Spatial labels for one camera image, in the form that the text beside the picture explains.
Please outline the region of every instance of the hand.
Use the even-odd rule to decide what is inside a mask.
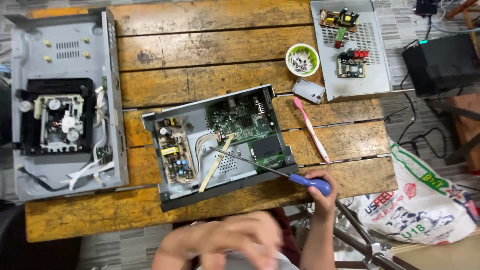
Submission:
[[[171,237],[173,239],[167,239],[170,235],[167,236],[160,249],[169,253],[173,250],[180,252],[176,256],[199,253],[205,270],[223,270],[226,253],[231,250],[240,251],[258,270],[274,270],[277,253],[283,245],[282,231],[267,212],[232,216],[223,221],[185,227],[184,230],[180,236]]]
[[[308,188],[308,192],[315,201],[315,213],[313,214],[313,217],[314,219],[324,221],[334,215],[335,200],[338,194],[338,182],[336,181],[335,177],[333,177],[326,169],[308,170],[305,174],[305,178],[307,179],[317,177],[321,177],[322,179],[327,181],[332,188],[330,195],[328,195],[327,197],[323,196],[322,193],[313,186]]]

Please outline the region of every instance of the tiled floor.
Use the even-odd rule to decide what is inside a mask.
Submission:
[[[144,2],[160,2],[157,0],[4,0],[0,2],[0,14],[21,13],[30,9],[53,8],[66,6],[103,6],[119,5]],[[381,23],[384,47],[388,58],[391,74],[391,84],[398,88],[398,85],[406,74],[406,68],[401,59],[403,47],[415,39],[422,40],[426,33],[426,19],[412,15],[411,8],[415,1],[392,0],[374,1],[377,16]],[[439,27],[450,30],[460,30],[464,25],[461,17],[448,23],[438,23]],[[0,21],[0,63],[10,65],[10,35],[8,34],[11,25],[6,20]],[[433,29],[430,38],[438,38],[444,34]],[[411,88],[410,81],[405,82],[405,88]],[[480,85],[464,89],[464,94],[478,92]],[[444,94],[442,97],[456,95],[458,90]],[[451,117],[446,115],[437,118],[426,107],[422,99],[415,97],[413,92],[409,93],[417,110],[417,121],[411,126],[403,141],[411,140],[418,134],[423,134],[432,127],[440,127],[447,136],[447,153],[455,149],[457,141],[452,128]],[[408,106],[407,99],[400,95],[398,97],[383,99],[384,114],[388,115]],[[413,114],[410,109],[390,117],[386,121],[389,136],[397,141],[401,133],[408,125]],[[429,141],[434,148],[442,152],[443,143],[439,134],[432,133]],[[444,161],[436,158],[424,141],[418,142],[420,156],[429,163],[443,177],[449,178],[455,183],[480,189],[479,177],[468,173],[465,163],[454,166],[445,166]],[[15,200],[13,191],[12,170],[10,151],[0,149],[0,196],[1,198]],[[474,194],[473,199],[480,201],[480,194]],[[82,243],[81,260],[79,269],[91,269],[92,267],[104,267],[109,270],[148,269],[151,265],[153,255],[160,245],[163,237],[171,230],[171,225],[154,226],[143,229],[136,229],[125,232],[106,233],[84,237]]]

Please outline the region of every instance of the open electronic device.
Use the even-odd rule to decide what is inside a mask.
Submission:
[[[112,13],[6,17],[15,24],[12,139],[19,199],[128,184]]]
[[[283,173],[298,171],[292,151],[283,141],[273,97],[271,85],[266,85],[143,115],[163,180],[159,184],[163,211],[278,177],[224,156],[200,192],[220,155],[210,147],[222,149],[229,144],[226,152]]]

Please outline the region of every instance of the toothbrush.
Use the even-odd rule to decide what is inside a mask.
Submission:
[[[313,138],[313,142],[315,143],[315,146],[317,147],[318,152],[322,156],[322,158],[325,160],[327,164],[330,164],[330,160],[328,159],[327,152],[325,151],[325,148],[322,146],[322,143],[317,138],[317,135],[315,135],[315,132],[313,131],[312,123],[310,123],[310,120],[307,117],[307,114],[303,110],[303,106],[301,104],[301,101],[298,97],[293,98],[293,102],[295,103],[295,106],[300,109],[301,113],[303,114],[303,120],[305,121],[305,125],[307,126],[308,132]]]

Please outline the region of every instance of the black box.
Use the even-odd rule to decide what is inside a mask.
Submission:
[[[478,57],[469,35],[417,43],[402,57],[419,97],[470,86],[479,77]]]

